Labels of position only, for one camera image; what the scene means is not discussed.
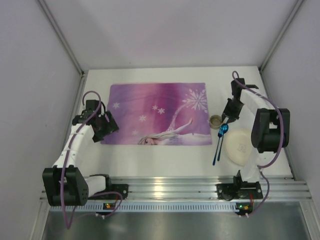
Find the purple princess cloth placemat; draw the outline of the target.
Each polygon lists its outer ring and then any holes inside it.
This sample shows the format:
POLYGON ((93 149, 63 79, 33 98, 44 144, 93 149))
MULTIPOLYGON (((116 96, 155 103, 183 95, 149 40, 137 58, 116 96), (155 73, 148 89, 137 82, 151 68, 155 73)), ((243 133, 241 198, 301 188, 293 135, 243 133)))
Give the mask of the purple princess cloth placemat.
POLYGON ((119 129, 105 145, 212 144, 205 83, 133 83, 110 87, 107 109, 119 129))

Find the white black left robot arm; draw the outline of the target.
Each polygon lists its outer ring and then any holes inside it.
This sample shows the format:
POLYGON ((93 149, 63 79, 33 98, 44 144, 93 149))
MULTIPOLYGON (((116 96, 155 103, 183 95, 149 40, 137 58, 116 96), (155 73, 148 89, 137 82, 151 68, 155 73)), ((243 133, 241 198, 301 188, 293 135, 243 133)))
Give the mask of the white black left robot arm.
POLYGON ((65 147, 52 167, 42 173, 45 193, 50 206, 83 206, 89 198, 112 189, 110 177, 93 174, 85 178, 79 165, 90 143, 99 143, 119 127, 103 102, 87 100, 85 109, 72 120, 65 147))

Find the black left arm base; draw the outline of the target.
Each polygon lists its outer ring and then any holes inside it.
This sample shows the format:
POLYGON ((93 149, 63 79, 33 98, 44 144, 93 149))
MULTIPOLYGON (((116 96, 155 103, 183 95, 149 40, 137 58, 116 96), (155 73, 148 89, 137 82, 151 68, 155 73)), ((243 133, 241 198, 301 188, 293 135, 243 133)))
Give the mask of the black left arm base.
POLYGON ((89 197, 89 200, 120 200, 126 199, 129 194, 128 184, 113 183, 110 187, 105 190, 95 193, 89 197))

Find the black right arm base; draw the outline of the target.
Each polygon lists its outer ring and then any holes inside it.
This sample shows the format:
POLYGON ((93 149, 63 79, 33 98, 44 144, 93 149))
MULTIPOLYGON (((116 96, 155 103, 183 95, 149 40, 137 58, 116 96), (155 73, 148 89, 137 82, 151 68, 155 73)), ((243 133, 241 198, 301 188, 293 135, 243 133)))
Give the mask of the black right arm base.
POLYGON ((217 195, 219 200, 250 200, 253 198, 263 199, 263 193, 259 182, 247 183, 244 182, 240 185, 234 183, 221 183, 217 184, 217 195))

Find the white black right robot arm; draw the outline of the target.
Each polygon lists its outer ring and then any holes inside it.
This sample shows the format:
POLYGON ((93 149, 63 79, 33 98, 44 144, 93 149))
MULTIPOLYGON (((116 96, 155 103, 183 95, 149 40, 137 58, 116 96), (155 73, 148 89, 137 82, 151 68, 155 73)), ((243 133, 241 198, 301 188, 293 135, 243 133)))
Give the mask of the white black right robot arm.
POLYGON ((273 165, 288 146, 291 114, 262 95, 256 85, 245 84, 244 78, 233 78, 231 95, 221 115, 223 122, 237 121, 244 106, 254 116, 250 136, 253 150, 239 173, 244 182, 255 183, 261 178, 260 172, 273 165))

